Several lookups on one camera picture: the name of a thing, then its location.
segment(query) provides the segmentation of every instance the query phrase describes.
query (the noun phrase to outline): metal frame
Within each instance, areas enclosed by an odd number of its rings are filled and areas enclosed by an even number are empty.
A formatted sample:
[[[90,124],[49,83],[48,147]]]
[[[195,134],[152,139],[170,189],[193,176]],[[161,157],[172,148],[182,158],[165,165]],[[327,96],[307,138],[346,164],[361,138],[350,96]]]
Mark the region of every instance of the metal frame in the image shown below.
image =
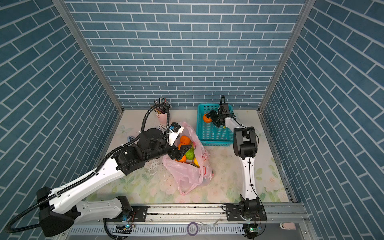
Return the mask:
[[[119,113],[122,113],[123,112],[122,105],[120,104],[115,93],[113,92],[111,85],[108,83],[107,78],[105,77],[99,63],[97,62],[91,49],[89,48],[88,43],[85,41],[85,38],[82,35],[82,33],[79,29],[79,26],[76,24],[75,19],[71,15],[71,13],[70,13],[67,5],[65,4],[64,0],[52,0],[52,2],[55,5],[57,11],[60,13],[61,17],[63,18],[65,24],[67,25],[67,27],[71,31],[73,37],[75,38],[76,42],[80,46],[81,50],[83,51],[85,57],[88,59],[89,64],[91,65],[91,67],[95,71],[96,75],[98,76],[101,84],[104,86],[105,90],[107,91],[112,102],[115,104]]]
[[[299,228],[304,240],[318,240],[311,223],[299,223]]]
[[[301,30],[303,29],[304,23],[307,20],[308,15],[312,10],[312,7],[313,7],[315,1],[316,0],[306,0],[305,1],[303,9],[300,12],[299,18],[297,19],[297,22],[296,22],[295,26],[293,27],[293,30],[292,30],[291,36],[287,42],[287,45],[284,48],[284,52],[281,55],[280,61],[276,67],[275,72],[273,73],[271,82],[269,83],[269,85],[267,87],[267,90],[264,94],[262,102],[260,103],[260,107],[259,107],[260,112],[263,112],[263,110],[264,110],[264,108],[265,108],[265,106],[266,106],[266,104],[267,104],[267,102],[268,102],[268,100],[272,94],[272,91],[275,88],[277,81],[279,80],[281,72],[283,71],[283,68],[284,68],[284,66],[288,60],[288,57],[291,54],[291,51],[292,51],[292,49],[296,43],[296,40],[299,38],[299,34],[300,34]]]
[[[288,193],[291,197],[291,201],[292,202],[297,202],[297,198],[295,196],[295,192],[293,191],[293,188],[292,188],[292,185],[290,184],[289,182],[289,179],[288,179],[288,176],[284,170],[284,166],[281,162],[281,158],[280,158],[280,155],[277,151],[277,148],[276,148],[276,145],[272,139],[272,135],[268,129],[268,126],[266,124],[266,121],[265,121],[265,118],[264,118],[264,114],[263,113],[260,113],[258,112],[258,115],[259,115],[259,119],[260,119],[260,122],[262,124],[262,127],[263,127],[263,130],[264,130],[264,134],[265,134],[265,137],[269,143],[269,147],[271,149],[271,152],[272,152],[272,155],[273,155],[273,158],[275,159],[275,163],[276,163],[276,167],[279,171],[279,174],[281,176],[281,180],[283,181],[283,185],[287,188],[288,190]]]
[[[244,220],[228,222],[226,213],[221,209],[222,204],[133,204],[132,206],[148,206],[146,221],[135,223],[136,227],[146,227],[146,234],[151,233],[156,227],[180,228],[191,222],[211,228],[215,226],[237,227],[239,224],[254,223],[254,221]],[[311,225],[309,217],[302,203],[265,203],[264,208],[267,223],[294,222],[299,224],[302,232],[311,233],[308,227]],[[76,224],[53,239],[64,240],[71,235],[105,234],[102,221],[99,219]],[[108,224],[108,227],[113,230],[117,225],[122,224]]]

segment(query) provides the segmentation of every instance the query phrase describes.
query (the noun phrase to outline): pink plastic bag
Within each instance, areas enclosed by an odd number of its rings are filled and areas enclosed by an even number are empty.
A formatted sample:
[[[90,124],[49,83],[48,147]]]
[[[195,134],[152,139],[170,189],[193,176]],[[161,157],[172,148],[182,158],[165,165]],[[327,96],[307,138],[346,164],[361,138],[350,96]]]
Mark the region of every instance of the pink plastic bag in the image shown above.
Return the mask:
[[[180,194],[186,195],[199,185],[207,185],[214,174],[209,165],[209,153],[201,144],[195,130],[186,122],[181,122],[180,125],[184,127],[181,135],[189,137],[194,143],[195,157],[200,167],[197,168],[188,163],[177,162],[168,155],[163,157],[163,164],[175,178]],[[178,138],[174,144],[178,146],[179,143],[180,138]]]

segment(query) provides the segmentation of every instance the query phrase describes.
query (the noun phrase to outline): blue plastic basket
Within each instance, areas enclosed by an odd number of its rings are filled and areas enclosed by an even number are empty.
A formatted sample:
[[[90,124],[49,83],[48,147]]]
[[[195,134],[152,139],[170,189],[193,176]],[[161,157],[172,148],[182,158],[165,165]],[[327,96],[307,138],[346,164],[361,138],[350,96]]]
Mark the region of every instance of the blue plastic basket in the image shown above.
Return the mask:
[[[216,127],[213,123],[203,121],[204,114],[211,110],[217,111],[217,103],[201,103],[197,107],[197,137],[204,146],[222,146],[228,147],[233,144],[233,132],[223,126]]]

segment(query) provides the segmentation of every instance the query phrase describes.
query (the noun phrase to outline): pen holder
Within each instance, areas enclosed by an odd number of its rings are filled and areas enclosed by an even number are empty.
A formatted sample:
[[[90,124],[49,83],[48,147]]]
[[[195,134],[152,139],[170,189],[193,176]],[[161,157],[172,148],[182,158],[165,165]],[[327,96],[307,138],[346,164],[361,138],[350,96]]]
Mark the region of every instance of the pen holder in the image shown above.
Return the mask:
[[[166,124],[167,123],[167,114],[164,113],[164,114],[158,114],[156,113],[156,117],[159,119],[159,123],[160,124]]]

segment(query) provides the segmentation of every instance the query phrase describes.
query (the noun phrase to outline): blue brick wall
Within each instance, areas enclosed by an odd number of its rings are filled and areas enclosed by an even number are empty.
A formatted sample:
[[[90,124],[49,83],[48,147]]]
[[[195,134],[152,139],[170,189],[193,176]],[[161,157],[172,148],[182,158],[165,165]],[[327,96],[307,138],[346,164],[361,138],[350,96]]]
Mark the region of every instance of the blue brick wall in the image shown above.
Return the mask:
[[[257,108],[304,0],[66,1],[125,108]]]
[[[92,168],[117,114],[51,0],[1,0],[1,230],[38,189]],[[37,222],[31,213],[19,226]],[[45,238],[40,228],[19,236]]]
[[[322,239],[384,239],[383,13],[317,0],[265,109]]]

